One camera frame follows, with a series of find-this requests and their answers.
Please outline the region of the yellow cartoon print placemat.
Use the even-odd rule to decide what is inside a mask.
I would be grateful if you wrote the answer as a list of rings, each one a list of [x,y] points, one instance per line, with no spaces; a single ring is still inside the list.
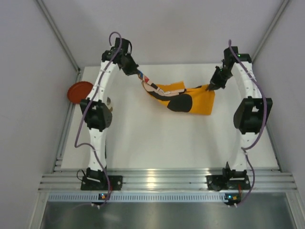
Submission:
[[[210,115],[214,106],[215,92],[206,91],[208,85],[186,88],[183,81],[172,84],[154,84],[139,71],[144,90],[169,110],[195,115]]]

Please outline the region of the steel cup with brown base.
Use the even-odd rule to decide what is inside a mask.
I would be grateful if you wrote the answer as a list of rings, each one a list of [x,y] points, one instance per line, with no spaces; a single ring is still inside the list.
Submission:
[[[113,111],[113,105],[112,105],[112,101],[109,97],[107,98],[106,105],[107,105],[107,108],[109,109],[109,111],[112,112]]]

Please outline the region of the red round plate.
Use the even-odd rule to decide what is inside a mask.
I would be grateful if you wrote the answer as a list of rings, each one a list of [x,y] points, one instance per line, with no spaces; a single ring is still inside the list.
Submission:
[[[73,84],[67,91],[67,98],[73,104],[79,104],[82,99],[86,99],[91,92],[93,84],[81,81]]]

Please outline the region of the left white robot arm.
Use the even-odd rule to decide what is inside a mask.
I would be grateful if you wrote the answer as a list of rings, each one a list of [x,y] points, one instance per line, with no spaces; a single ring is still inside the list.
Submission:
[[[110,50],[102,54],[102,61],[97,79],[87,98],[82,99],[80,108],[82,123],[89,129],[90,159],[88,168],[102,171],[106,168],[106,134],[112,122],[112,113],[107,106],[110,87],[119,70],[124,74],[138,74],[139,65],[131,56],[132,44],[129,40],[117,37]]]

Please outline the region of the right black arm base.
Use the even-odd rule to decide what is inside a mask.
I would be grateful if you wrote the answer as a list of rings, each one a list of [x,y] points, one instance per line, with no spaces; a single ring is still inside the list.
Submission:
[[[237,171],[224,167],[221,175],[209,175],[206,177],[209,190],[242,190],[250,189],[250,181],[246,170]]]

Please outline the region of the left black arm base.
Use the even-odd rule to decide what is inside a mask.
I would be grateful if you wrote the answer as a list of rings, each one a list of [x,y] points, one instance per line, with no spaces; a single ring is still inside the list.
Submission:
[[[108,185],[108,180],[103,171],[95,171],[90,168],[86,169],[82,180],[81,180],[81,190],[83,191],[97,191],[103,190],[108,191],[119,191],[122,188],[123,176],[110,175],[108,176],[110,185]]]

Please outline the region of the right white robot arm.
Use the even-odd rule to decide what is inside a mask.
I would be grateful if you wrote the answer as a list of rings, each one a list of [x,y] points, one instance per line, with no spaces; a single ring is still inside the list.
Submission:
[[[207,91],[224,89],[230,78],[234,78],[237,83],[241,96],[241,102],[233,115],[237,138],[226,162],[230,169],[243,171],[247,169],[247,153],[262,136],[273,101],[265,96],[258,84],[249,54],[239,53],[238,47],[229,44],[224,50],[222,63],[222,67],[216,66]]]

